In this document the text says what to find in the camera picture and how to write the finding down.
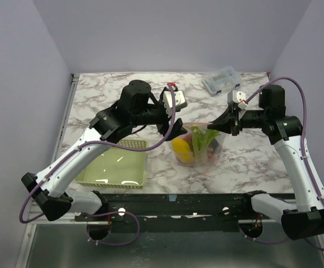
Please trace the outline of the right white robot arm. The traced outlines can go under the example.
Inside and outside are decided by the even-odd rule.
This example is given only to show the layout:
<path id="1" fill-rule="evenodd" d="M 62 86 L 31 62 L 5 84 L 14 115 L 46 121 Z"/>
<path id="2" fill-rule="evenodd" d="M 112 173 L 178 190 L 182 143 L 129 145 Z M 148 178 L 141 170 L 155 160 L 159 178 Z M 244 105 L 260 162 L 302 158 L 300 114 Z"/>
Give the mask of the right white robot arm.
<path id="1" fill-rule="evenodd" d="M 324 187 L 309 155 L 303 126 L 296 116 L 286 116 L 285 90 L 269 85 L 259 93 L 259 109 L 248 110 L 246 95 L 233 90 L 228 107 L 208 126 L 236 136 L 246 128 L 259 128 L 268 136 L 291 180 L 296 202 L 286 203 L 257 190 L 242 197 L 241 214 L 248 219 L 263 214 L 279 222 L 291 240 L 324 234 Z"/>

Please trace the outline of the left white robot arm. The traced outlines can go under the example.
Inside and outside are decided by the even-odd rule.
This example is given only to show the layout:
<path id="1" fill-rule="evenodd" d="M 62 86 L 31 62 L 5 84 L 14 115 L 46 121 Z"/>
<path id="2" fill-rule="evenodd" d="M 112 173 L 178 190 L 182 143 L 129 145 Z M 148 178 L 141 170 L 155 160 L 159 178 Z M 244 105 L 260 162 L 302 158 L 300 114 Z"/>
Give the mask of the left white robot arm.
<path id="1" fill-rule="evenodd" d="M 138 126 L 156 126 L 162 139 L 147 148 L 129 148 L 147 152 L 186 130 L 176 113 L 187 107 L 184 93 L 174 83 L 168 83 L 159 98 L 155 98 L 149 83 L 132 80 L 123 87 L 120 98 L 110 107 L 99 111 L 72 147 L 37 174 L 26 173 L 21 181 L 29 194 L 19 213 L 21 223 L 31 223 L 40 217 L 55 221 L 67 213 L 89 214 L 100 221 L 107 214 L 100 194 L 95 192 L 68 193 L 69 184 L 94 159 L 119 145 Z"/>

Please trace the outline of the green fake celery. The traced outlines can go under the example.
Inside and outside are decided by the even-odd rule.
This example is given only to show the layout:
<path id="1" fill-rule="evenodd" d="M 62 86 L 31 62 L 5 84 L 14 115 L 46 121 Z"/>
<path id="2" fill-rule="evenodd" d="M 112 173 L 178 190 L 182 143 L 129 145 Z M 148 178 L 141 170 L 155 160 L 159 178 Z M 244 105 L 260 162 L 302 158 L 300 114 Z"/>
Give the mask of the green fake celery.
<path id="1" fill-rule="evenodd" d="M 198 161 L 210 159 L 220 147 L 218 139 L 221 133 L 197 125 L 191 126 L 190 130 L 192 132 L 194 158 Z"/>

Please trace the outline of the clear zip top bag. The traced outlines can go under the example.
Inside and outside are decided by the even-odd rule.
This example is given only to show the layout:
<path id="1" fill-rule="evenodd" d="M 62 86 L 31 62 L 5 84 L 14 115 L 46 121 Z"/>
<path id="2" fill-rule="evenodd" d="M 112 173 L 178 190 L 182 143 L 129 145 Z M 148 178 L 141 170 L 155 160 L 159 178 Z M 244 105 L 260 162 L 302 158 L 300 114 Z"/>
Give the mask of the clear zip top bag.
<path id="1" fill-rule="evenodd" d="M 183 166 L 213 165 L 221 156 L 226 134 L 207 128 L 207 123 L 185 123 L 187 131 L 169 142 L 177 160 Z"/>

